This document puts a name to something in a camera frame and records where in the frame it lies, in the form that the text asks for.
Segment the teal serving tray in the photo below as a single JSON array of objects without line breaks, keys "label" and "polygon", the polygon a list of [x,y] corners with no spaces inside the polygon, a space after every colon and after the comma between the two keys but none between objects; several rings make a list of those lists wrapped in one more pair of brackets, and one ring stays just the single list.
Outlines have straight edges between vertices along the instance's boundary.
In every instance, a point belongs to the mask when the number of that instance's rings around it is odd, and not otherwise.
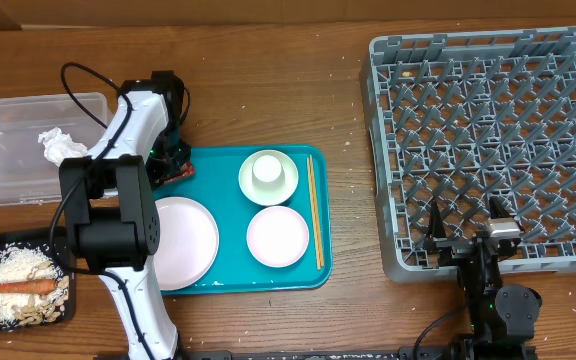
[{"label": "teal serving tray", "polygon": [[238,184],[239,168],[244,160],[260,151],[260,146],[195,148],[191,163],[196,174],[188,180],[165,185],[154,192],[157,200],[169,197],[192,199],[211,213],[219,231],[216,258],[201,278],[188,285],[163,289],[166,296],[245,293],[316,288],[324,284],[333,268],[330,229],[327,164],[319,149],[310,145],[278,145],[296,164],[301,176],[307,174],[311,158],[317,185],[318,210],[322,237],[323,266],[316,265],[314,244],[293,265],[284,268],[266,266],[251,254],[246,232],[253,216],[262,210],[248,200]]}]

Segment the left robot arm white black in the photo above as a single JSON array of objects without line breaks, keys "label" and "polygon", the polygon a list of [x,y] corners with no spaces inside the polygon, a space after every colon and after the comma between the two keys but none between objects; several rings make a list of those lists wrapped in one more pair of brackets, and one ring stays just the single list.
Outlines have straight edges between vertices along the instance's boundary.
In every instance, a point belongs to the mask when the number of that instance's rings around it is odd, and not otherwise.
[{"label": "left robot arm white black", "polygon": [[181,337],[154,270],[161,221],[153,191],[179,173],[178,128],[185,87],[171,71],[127,80],[99,142],[59,167],[70,251],[110,292],[124,326],[129,359],[183,359]]}]

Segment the grey dishwasher rack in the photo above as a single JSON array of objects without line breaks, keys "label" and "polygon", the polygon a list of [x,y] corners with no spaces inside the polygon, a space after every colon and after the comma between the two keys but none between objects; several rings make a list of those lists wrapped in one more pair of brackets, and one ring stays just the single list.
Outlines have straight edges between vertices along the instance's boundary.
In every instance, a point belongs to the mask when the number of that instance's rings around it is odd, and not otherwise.
[{"label": "grey dishwasher rack", "polygon": [[360,71],[385,274],[451,279],[423,246],[485,228],[497,198],[523,227],[504,273],[576,273],[576,27],[374,38]]}]

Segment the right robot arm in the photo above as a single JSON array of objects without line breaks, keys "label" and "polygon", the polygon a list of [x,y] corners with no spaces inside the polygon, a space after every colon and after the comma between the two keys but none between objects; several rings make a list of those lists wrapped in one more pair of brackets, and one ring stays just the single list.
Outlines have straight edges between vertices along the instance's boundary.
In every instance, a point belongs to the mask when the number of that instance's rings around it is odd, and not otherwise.
[{"label": "right robot arm", "polygon": [[[490,219],[467,241],[448,238],[436,201],[430,202],[429,229],[423,247],[439,255],[441,266],[457,268],[464,304],[427,326],[412,348],[415,359],[535,359],[526,342],[535,335],[542,298],[522,285],[503,283],[499,262],[517,253],[524,229],[495,197]],[[457,334],[445,347],[422,347],[427,334],[444,321],[469,313],[471,332]]]}]

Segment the red ketchup packet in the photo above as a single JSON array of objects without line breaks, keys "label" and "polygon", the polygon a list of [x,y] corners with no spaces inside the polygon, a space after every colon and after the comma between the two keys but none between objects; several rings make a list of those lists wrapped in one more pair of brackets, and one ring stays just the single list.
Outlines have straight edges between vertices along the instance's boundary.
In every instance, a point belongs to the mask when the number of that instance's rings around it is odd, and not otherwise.
[{"label": "red ketchup packet", "polygon": [[183,163],[179,168],[170,169],[163,176],[163,183],[174,183],[195,175],[195,169],[190,161]]}]

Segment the clear plastic bin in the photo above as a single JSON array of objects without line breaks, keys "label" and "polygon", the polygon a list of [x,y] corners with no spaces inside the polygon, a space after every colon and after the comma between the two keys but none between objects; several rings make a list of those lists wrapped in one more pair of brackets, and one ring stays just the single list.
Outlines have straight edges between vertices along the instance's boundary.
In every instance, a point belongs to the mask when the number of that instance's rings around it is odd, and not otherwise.
[{"label": "clear plastic bin", "polygon": [[58,202],[58,167],[38,141],[59,128],[90,148],[104,129],[66,94],[0,99],[0,206]]}]

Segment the white napkin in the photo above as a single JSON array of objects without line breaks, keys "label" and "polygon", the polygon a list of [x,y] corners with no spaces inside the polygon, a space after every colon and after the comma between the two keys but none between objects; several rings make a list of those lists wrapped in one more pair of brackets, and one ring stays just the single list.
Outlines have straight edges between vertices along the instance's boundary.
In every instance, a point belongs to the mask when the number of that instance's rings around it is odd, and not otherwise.
[{"label": "white napkin", "polygon": [[44,146],[44,157],[57,167],[67,158],[81,158],[88,153],[84,144],[74,142],[59,127],[40,133],[38,142]]}]

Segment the left wooden chopstick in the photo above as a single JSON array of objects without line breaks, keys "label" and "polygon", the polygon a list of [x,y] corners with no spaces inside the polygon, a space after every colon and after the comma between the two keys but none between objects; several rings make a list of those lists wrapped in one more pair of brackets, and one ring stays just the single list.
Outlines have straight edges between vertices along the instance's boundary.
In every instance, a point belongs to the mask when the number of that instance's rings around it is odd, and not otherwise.
[{"label": "left wooden chopstick", "polygon": [[312,155],[310,155],[308,158],[307,169],[308,169],[308,186],[309,186],[310,203],[311,203],[313,238],[314,238],[314,244],[315,244],[314,247],[315,247],[316,264],[317,264],[317,270],[321,270],[322,269],[321,250],[320,250],[321,239],[320,239],[320,231],[319,231],[316,181],[315,181]]}]

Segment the pale green saucer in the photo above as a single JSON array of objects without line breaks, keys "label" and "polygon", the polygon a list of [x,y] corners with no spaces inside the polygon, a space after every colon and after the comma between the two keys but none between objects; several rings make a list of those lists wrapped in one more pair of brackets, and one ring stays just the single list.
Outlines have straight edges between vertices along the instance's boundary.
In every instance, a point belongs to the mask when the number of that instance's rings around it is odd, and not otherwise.
[{"label": "pale green saucer", "polygon": [[[264,154],[275,155],[284,169],[284,182],[279,192],[270,196],[259,196],[253,189],[252,166],[254,161]],[[275,206],[287,201],[296,191],[299,172],[295,162],[285,153],[277,150],[261,150],[247,157],[239,169],[238,183],[242,193],[253,203],[261,206]]]}]

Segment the wooden chopstick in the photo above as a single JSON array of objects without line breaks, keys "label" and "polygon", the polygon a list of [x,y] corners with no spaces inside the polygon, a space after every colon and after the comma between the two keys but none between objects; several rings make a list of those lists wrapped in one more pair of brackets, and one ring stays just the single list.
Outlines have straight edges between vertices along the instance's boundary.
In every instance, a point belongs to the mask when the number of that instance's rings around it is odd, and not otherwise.
[{"label": "wooden chopstick", "polygon": [[308,169],[308,186],[309,186],[310,203],[311,203],[313,238],[314,238],[314,244],[315,244],[314,247],[315,247],[316,264],[317,264],[317,270],[321,270],[322,269],[321,250],[320,250],[321,239],[320,239],[320,231],[319,231],[316,181],[315,181],[312,155],[310,155],[308,158],[307,169]]},{"label": "wooden chopstick", "polygon": [[321,222],[320,222],[320,216],[319,216],[319,204],[318,204],[318,219],[319,219],[319,231],[320,231],[320,250],[321,250],[321,260],[322,260],[322,269],[324,267],[324,256],[323,256],[323,241],[322,241],[322,231],[321,231]]}]

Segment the white cup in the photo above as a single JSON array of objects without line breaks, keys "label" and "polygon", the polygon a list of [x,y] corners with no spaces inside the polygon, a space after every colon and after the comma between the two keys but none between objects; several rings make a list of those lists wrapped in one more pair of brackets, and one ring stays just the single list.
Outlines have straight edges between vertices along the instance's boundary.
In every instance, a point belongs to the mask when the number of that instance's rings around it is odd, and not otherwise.
[{"label": "white cup", "polygon": [[271,154],[258,157],[252,166],[253,189],[259,196],[270,196],[283,186],[284,169],[280,160]]}]

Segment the rice and peanuts pile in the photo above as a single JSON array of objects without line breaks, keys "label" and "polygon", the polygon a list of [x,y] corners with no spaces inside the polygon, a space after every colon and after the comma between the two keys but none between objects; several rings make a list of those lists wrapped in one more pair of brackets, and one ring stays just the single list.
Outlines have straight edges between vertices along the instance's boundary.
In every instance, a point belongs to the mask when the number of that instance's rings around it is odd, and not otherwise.
[{"label": "rice and peanuts pile", "polygon": [[53,279],[48,295],[0,293],[0,330],[57,323],[70,309],[70,276],[46,254],[45,245],[0,245],[0,284]]}]

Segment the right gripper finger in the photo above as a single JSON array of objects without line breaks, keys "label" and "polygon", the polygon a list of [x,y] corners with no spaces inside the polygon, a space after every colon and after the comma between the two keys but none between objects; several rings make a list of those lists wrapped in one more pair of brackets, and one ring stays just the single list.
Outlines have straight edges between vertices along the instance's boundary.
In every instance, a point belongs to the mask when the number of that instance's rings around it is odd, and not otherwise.
[{"label": "right gripper finger", "polygon": [[495,196],[490,196],[489,199],[489,212],[491,219],[510,218],[511,215],[504,208],[503,203]]},{"label": "right gripper finger", "polygon": [[446,239],[446,231],[443,225],[439,206],[434,198],[430,201],[430,217],[426,236],[432,239]]}]

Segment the large pink plate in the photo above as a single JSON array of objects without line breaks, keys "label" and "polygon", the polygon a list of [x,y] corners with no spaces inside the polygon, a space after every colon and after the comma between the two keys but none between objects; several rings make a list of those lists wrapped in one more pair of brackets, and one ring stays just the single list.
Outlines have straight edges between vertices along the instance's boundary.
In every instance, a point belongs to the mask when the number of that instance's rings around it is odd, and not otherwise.
[{"label": "large pink plate", "polygon": [[202,278],[217,257],[217,223],[202,204],[189,198],[162,198],[156,207],[160,242],[154,267],[159,287],[162,291],[186,288]]}]

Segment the orange carrot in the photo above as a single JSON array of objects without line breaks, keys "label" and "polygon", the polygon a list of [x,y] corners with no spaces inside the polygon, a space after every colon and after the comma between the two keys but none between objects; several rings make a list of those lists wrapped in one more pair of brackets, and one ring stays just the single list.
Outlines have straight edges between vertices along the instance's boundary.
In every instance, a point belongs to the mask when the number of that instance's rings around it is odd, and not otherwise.
[{"label": "orange carrot", "polygon": [[56,288],[57,282],[53,279],[36,279],[0,284],[0,293],[48,295]]}]

